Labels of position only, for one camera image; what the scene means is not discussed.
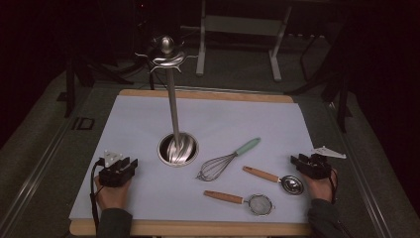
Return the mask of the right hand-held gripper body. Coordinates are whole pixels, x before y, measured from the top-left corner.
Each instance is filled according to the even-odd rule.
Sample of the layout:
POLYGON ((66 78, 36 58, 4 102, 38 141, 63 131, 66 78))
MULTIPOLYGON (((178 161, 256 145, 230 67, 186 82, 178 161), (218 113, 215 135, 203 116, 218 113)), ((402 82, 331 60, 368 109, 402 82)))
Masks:
POLYGON ((313 149, 312 152, 311 162, 307 162, 307 166, 299 170, 312 179, 327 179, 330 176, 332 167, 328 164, 328 158, 345 159, 347 157, 325 146, 313 149))

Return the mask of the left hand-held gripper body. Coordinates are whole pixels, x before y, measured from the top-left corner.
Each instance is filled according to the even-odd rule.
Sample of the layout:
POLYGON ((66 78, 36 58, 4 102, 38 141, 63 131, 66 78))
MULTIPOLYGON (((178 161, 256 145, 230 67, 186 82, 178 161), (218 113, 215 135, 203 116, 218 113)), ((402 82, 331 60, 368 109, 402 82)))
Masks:
POLYGON ((105 151, 100 159, 103 169, 99 172, 99 180, 104 186, 120 187, 135 175, 136 168, 130 168, 130 164, 121 167, 124 157, 122 154, 105 151))

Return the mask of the wooden-handled steel egg separator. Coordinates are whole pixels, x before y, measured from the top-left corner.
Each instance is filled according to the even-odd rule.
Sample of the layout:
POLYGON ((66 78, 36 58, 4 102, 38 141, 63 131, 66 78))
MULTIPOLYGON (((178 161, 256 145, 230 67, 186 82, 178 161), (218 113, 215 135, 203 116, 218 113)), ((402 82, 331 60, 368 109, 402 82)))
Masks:
POLYGON ((299 195, 304 191, 303 182, 295 176, 278 177, 248 166, 243 166, 243 171, 261 179, 279 183, 282 189, 290 195, 299 195))

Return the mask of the steel utensil rack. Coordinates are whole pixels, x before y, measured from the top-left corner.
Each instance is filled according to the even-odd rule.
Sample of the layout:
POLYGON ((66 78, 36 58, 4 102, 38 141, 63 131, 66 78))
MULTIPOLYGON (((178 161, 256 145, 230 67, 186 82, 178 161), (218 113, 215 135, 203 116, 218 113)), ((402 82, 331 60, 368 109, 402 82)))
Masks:
POLYGON ((170 36, 162 36, 157 40, 157 51, 153 54, 138 54, 136 56, 149 61, 152 68, 164 69, 167 80, 167 93, 169 100, 172 133, 164 137, 158 144, 158 155, 162 161, 173 167, 186 166, 191 163, 198 153, 198 142, 190 134, 179 129, 174 70, 180 72, 180 66, 188 59, 188 55, 177 46, 170 36))

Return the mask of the wooden-handled mesh strainer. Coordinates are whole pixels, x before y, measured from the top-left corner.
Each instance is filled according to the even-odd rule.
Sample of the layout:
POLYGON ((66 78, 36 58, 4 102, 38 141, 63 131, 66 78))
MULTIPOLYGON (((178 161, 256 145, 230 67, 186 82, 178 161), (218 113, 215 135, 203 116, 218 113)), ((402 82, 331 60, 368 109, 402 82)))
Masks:
POLYGON ((211 198, 231 203, 245 203, 248 206, 249 211, 256 216, 267 216, 274 210, 272 201, 264 194, 252 194, 248 198, 214 190, 205 190, 203 194, 211 198))

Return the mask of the whisk with green handle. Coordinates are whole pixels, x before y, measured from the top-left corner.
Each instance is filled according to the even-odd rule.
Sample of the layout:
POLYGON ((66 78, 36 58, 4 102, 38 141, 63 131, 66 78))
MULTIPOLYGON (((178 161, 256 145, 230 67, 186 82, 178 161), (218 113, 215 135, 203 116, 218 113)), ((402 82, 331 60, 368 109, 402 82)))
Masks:
POLYGON ((261 138, 253 138, 229 155, 206 161, 202 164, 196 178, 202 181, 213 181, 217 179, 235 158, 253 149, 260 141, 261 138))

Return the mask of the person's left hand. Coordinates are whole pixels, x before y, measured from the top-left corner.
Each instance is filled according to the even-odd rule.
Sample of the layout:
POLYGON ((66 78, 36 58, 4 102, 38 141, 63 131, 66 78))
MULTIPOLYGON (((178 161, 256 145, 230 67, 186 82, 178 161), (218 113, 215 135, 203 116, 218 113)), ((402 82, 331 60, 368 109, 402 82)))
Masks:
POLYGON ((109 208, 126 208, 128 191, 131 185, 129 180, 120 187, 104 186, 100 182, 99 177, 95 177, 94 182, 97 187, 95 198, 102 210, 109 208))

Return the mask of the person's right hand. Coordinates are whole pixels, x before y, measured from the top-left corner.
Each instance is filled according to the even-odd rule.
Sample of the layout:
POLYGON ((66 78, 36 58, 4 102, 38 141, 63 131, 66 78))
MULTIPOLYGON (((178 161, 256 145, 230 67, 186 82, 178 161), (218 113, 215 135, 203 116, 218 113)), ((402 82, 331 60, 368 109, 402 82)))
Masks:
POLYGON ((329 178, 314 179, 307 175, 301 175, 308 185, 309 193, 313 199, 323 199, 334 203, 337 190, 337 171, 331 170, 329 178))

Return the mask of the black tripod stand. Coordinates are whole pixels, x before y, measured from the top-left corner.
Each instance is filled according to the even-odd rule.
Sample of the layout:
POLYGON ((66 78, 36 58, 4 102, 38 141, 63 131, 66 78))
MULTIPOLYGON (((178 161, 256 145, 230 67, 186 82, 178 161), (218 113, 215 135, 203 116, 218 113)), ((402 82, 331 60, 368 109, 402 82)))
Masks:
POLYGON ((94 84, 91 69, 97 70, 119 84, 131 84, 131 81, 122 78, 116 72, 88 56, 79 54, 67 56, 65 63, 65 92, 62 92, 57 99, 65 102, 65 118, 68 118, 75 108, 75 79, 78 78, 84 86, 91 87, 94 84))
POLYGON ((322 25, 318 34, 310 41, 300 57, 300 65, 303 73, 306 73, 303 58, 320 36, 326 38, 327 43, 330 45, 330 49, 327 51, 320 66, 314 71, 304 85, 285 91, 286 95, 299 95, 318 85, 324 84, 325 87, 321 93, 321 99, 324 102, 336 106, 337 124, 343 133, 347 132, 347 99, 350 82, 349 67, 345 63, 346 58, 343 54, 343 50, 345 49, 343 40, 346 38, 346 29, 346 24, 338 21, 327 22, 322 25))

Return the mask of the white table mat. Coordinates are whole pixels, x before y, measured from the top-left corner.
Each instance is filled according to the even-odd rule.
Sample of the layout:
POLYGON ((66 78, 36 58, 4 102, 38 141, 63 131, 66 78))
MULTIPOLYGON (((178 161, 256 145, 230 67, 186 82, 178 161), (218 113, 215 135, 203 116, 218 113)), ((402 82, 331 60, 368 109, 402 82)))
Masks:
POLYGON ((196 159, 174 168, 158 157, 158 142, 172 130, 165 98, 118 96, 104 127, 95 159, 105 151, 136 159, 128 209, 139 220, 257 222, 244 204, 207 197, 205 190, 242 197, 268 196, 274 210, 266 222, 303 223, 307 193, 287 194, 277 183, 243 171, 256 168, 279 177, 295 175, 290 158, 310 154, 313 145, 296 103, 183 99, 177 101, 179 127, 198 141, 196 159), (196 178, 206 161, 226 156, 253 138, 261 141, 235 158, 213 181, 196 178))

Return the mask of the metal floor rail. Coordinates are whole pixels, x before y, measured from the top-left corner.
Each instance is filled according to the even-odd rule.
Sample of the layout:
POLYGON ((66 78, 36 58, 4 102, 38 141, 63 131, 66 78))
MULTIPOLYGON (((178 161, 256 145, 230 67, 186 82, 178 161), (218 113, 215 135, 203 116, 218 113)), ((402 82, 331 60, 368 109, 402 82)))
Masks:
POLYGON ((45 120, 52 135, 20 137, 8 157, 17 162, 2 180, 4 195, 21 179, 15 198, 0 205, 0 238, 74 238, 69 214, 89 167, 85 133, 76 129, 83 117, 72 112, 58 118, 57 129, 45 120))
POLYGON ((362 170, 360 159, 355 151, 356 147, 352 144, 349 135, 347 133, 343 133, 340 126, 338 125, 336 120, 336 117, 338 116, 338 108, 333 102, 326 103, 325 107, 333 124, 339 131, 341 141, 344 144, 346 150, 347 161, 350 163, 350 169, 353 173, 354 181, 360 191, 360 195, 364 201, 367 213, 370 217, 378 238, 393 238, 386 224, 386 221, 384 220, 383 214, 376 202, 375 196, 370 189, 368 179, 362 170))

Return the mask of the black floor bracket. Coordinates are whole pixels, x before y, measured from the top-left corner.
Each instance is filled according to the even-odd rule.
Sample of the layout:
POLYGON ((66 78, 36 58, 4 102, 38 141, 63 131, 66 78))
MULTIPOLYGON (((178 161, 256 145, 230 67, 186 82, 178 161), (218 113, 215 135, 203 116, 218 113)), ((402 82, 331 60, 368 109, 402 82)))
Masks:
POLYGON ((95 124, 93 118, 77 117, 72 124, 72 130, 92 130, 95 124))

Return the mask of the grey metal frame stand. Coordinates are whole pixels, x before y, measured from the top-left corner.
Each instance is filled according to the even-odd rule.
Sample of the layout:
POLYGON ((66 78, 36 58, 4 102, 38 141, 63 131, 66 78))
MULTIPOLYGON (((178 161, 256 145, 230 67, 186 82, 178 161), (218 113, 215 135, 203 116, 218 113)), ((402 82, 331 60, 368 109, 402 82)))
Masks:
POLYGON ((282 81, 279 63, 277 60, 280 45, 285 36, 289 17, 292 12, 292 6, 287 5, 281 14, 281 20, 253 19, 233 16, 209 15, 206 13, 206 0, 200 1, 200 25, 199 48, 195 73, 197 76, 203 76, 206 60, 206 33, 228 33, 239 35, 254 35, 275 37, 276 42, 268 51, 268 58, 271 73, 274 81, 282 81))

